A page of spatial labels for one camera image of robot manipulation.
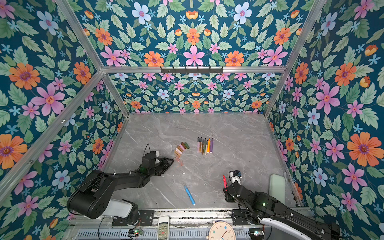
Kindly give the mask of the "pink marker pen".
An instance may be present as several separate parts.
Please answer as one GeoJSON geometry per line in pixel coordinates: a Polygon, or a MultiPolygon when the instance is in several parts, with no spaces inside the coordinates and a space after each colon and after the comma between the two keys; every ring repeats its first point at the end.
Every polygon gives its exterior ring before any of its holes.
{"type": "Polygon", "coordinates": [[[223,175],[223,184],[224,184],[224,187],[227,188],[228,183],[225,175],[223,175]]]}

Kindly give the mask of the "brown pen tan cap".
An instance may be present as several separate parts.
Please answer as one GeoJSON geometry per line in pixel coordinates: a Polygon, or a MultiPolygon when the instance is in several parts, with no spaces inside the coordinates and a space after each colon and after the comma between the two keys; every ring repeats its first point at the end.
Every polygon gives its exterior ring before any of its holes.
{"type": "Polygon", "coordinates": [[[201,153],[202,153],[202,155],[204,155],[204,153],[203,153],[203,142],[204,142],[204,139],[202,139],[202,150],[201,150],[201,153]]]}

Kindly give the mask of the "beige marker pen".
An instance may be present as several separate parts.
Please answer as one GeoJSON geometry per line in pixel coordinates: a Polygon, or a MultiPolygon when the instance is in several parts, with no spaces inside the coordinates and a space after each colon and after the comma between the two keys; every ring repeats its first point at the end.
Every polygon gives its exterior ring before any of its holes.
{"type": "Polygon", "coordinates": [[[205,155],[207,155],[207,154],[208,154],[208,152],[209,152],[209,149],[208,149],[208,147],[209,147],[209,141],[208,141],[208,140],[206,140],[206,143],[205,143],[205,155]]]}

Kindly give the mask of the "blue marker pen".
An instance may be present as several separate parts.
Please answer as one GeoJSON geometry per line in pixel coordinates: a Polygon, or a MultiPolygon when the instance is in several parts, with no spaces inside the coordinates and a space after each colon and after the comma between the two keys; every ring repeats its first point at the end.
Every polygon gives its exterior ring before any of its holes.
{"type": "Polygon", "coordinates": [[[187,195],[188,195],[192,205],[195,206],[196,202],[195,202],[194,197],[192,196],[190,190],[188,189],[188,187],[186,185],[184,185],[184,189],[185,189],[185,191],[186,191],[186,193],[187,193],[187,195]]]}

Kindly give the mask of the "purple marker pen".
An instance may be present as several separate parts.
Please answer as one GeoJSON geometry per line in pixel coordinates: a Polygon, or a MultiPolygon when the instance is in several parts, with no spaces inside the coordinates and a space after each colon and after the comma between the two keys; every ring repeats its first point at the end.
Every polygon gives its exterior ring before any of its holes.
{"type": "Polygon", "coordinates": [[[211,139],[210,139],[210,154],[213,153],[213,146],[214,146],[214,139],[211,138],[211,139]]]}

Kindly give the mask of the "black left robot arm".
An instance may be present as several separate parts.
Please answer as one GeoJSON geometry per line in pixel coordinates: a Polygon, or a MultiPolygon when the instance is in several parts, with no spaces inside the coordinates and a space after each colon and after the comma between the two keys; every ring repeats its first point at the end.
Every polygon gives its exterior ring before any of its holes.
{"type": "Polygon", "coordinates": [[[173,159],[160,158],[158,152],[151,151],[143,155],[140,166],[129,173],[113,174],[94,170],[71,194],[67,208],[90,219],[108,215],[106,210],[112,204],[115,191],[143,188],[152,177],[165,174],[174,162],[173,159]]]}

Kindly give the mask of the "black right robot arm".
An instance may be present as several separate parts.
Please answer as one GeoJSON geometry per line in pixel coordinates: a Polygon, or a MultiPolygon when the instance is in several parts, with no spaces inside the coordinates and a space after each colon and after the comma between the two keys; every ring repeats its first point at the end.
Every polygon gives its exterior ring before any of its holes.
{"type": "Polygon", "coordinates": [[[241,218],[251,225],[267,225],[299,240],[338,240],[340,227],[313,220],[264,192],[252,192],[234,182],[223,189],[228,203],[237,203],[241,218]]]}

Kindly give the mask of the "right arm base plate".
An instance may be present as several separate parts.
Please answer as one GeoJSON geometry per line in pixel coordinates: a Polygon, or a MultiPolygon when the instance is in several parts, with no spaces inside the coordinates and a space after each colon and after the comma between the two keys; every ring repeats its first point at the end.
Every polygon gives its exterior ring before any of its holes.
{"type": "Polygon", "coordinates": [[[259,225],[260,222],[258,218],[254,218],[247,212],[240,209],[232,209],[231,210],[231,218],[233,221],[233,225],[235,226],[245,226],[245,225],[259,225]]]}

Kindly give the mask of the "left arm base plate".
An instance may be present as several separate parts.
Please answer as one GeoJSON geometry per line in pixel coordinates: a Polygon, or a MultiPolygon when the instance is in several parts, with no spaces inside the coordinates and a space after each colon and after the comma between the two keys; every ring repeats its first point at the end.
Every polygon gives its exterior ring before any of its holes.
{"type": "Polygon", "coordinates": [[[154,220],[153,210],[134,210],[126,218],[114,217],[113,227],[138,227],[151,226],[154,220]]]}

